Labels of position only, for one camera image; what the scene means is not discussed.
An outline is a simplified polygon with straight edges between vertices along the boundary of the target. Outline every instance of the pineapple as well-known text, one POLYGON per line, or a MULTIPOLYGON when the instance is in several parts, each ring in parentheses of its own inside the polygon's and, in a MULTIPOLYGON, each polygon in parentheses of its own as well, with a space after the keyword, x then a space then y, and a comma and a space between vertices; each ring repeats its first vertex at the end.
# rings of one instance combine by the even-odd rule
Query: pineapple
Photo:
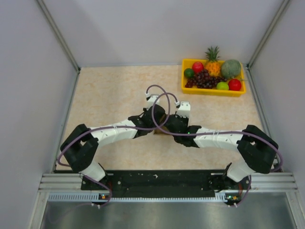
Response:
POLYGON ((218 46, 215 48, 208 48, 208 52, 206 52, 206 58, 208 62, 204 65, 205 69, 209 71, 210 76, 217 77, 220 76, 221 65, 218 62, 218 46))

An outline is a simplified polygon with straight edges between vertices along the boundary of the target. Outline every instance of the pineapple leaves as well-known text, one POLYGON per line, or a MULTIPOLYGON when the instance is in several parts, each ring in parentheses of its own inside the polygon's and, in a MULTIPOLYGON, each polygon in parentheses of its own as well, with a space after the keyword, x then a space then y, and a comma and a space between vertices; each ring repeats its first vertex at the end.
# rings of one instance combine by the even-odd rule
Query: pineapple leaves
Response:
POLYGON ((219 59, 218 53, 219 53, 218 46, 216 46, 215 48, 213 48, 213 46, 211 46, 210 48, 208 48, 208 51, 205 52, 206 58, 208 58, 208 60, 211 62, 218 61, 218 59, 219 59))

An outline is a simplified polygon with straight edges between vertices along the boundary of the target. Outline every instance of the beige floor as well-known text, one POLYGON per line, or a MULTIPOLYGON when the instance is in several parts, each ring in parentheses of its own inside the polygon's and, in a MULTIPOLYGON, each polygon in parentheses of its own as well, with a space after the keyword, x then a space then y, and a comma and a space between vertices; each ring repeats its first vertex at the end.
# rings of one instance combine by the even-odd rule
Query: beige floor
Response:
MULTIPOLYGON (((191 125, 239 130, 253 124, 261 128, 248 84, 247 93, 239 98, 189 95, 182 93, 180 78, 179 65, 82 68, 65 137, 78 124, 98 127, 140 114, 146 103, 145 89, 151 84, 191 103, 191 125)), ((158 89, 151 92, 161 93, 158 89)), ((167 107, 165 98, 161 105, 167 107)), ((153 134, 107 145, 95 155, 105 169, 213 169, 225 168, 239 158, 233 151, 186 148, 172 136, 153 134)), ((57 165, 57 169, 66 167, 57 165)))

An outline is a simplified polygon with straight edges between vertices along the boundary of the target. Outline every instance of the metal plate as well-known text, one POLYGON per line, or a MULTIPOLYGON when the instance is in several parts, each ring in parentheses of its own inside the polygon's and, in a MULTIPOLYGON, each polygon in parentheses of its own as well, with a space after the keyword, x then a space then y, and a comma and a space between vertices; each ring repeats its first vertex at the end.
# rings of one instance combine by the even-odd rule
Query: metal plate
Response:
MULTIPOLYGON (((49 202, 56 220, 79 203, 49 202)), ((285 193, 250 193, 238 208, 224 203, 112 203, 83 206, 41 229, 295 229, 285 193)))

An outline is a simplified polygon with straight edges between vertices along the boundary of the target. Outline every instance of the yellow tray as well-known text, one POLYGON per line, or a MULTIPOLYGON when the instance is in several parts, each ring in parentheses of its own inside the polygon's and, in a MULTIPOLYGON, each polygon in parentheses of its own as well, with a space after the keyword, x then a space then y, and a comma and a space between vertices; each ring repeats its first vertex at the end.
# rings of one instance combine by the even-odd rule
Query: yellow tray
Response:
POLYGON ((207 94, 207 95, 220 95, 220 96, 229 96, 229 97, 239 97, 242 94, 246 93, 246 85, 244 83, 244 69, 241 64, 242 70, 240 74, 235 77, 236 79, 241 80, 242 88, 240 91, 226 91, 226 90, 217 90, 217 89, 201 89, 193 86, 192 88, 186 88, 187 78, 184 76, 184 70, 187 68, 192 68, 193 63, 201 62, 203 65, 207 60, 196 60, 196 59, 183 59, 182 60, 182 72, 181 72, 181 89, 185 94, 207 94))

